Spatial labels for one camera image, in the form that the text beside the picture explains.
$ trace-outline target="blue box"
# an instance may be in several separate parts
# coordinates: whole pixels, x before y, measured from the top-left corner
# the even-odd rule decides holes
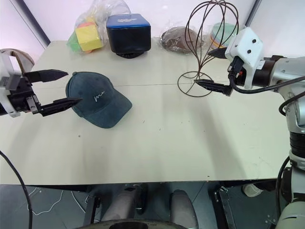
[[[138,13],[112,15],[106,28],[116,54],[143,53],[151,48],[151,25]]]

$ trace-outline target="brown object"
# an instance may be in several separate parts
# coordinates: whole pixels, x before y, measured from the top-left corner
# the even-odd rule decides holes
[[[197,33],[193,30],[186,31],[186,40],[185,40],[185,27],[184,26],[179,26],[179,27],[173,27],[169,29],[168,31],[164,32],[161,36],[161,45],[163,48],[166,50],[170,50],[173,52],[181,52],[181,53],[190,53],[191,50],[187,46],[192,48],[192,42],[193,45],[195,46],[196,40],[197,40]],[[197,43],[197,48],[200,47],[201,41]]]

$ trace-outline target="table surface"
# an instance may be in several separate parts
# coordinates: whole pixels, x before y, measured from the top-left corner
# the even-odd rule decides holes
[[[228,83],[228,64],[213,60],[203,72]],[[182,73],[196,71],[195,58],[165,51],[156,40],[150,51],[130,60],[108,46],[76,54],[66,42],[52,42],[33,71],[43,69],[69,75],[34,84],[42,104],[65,97],[73,72],[89,71],[109,77],[133,107],[111,129],[92,125],[72,109],[47,117],[2,116],[1,150],[28,185],[275,178],[288,155],[279,94],[188,97],[176,82]],[[4,160],[0,183],[19,183]]]

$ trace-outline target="floor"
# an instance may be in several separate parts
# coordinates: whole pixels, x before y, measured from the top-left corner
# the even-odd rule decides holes
[[[182,189],[187,192],[189,198],[193,202],[193,206],[198,218],[200,229],[216,229],[217,223],[215,218],[212,202],[209,198],[208,191],[215,190],[219,186],[219,182],[166,182],[166,183],[149,183],[149,194],[146,212],[137,219],[156,219],[169,220],[169,197],[176,189]],[[99,220],[105,213],[115,196],[125,187],[124,184],[97,185],[89,193],[76,192],[76,199],[83,208],[86,208],[85,199],[88,195],[98,195],[102,198],[102,204],[97,209],[95,218]],[[48,189],[27,187],[29,193],[32,192],[30,198],[35,213],[48,211],[52,204],[56,203],[50,212],[33,216],[33,229],[74,229],[82,226],[84,212],[75,202],[72,193],[67,190]],[[273,215],[274,203],[271,196],[274,193],[266,193],[264,198],[247,198],[241,193],[240,187],[232,189],[228,192],[230,199],[235,200],[232,204],[232,212],[234,220],[238,228],[245,228],[244,224],[247,220],[264,222],[260,218],[256,219],[256,214],[251,214],[253,206],[259,211],[260,207],[268,205],[263,211],[263,217],[268,214]],[[236,206],[244,203],[244,200],[250,201],[244,204],[244,209],[237,209]],[[0,185],[0,228],[1,229],[26,229],[28,226],[27,203],[23,191],[18,185]]]

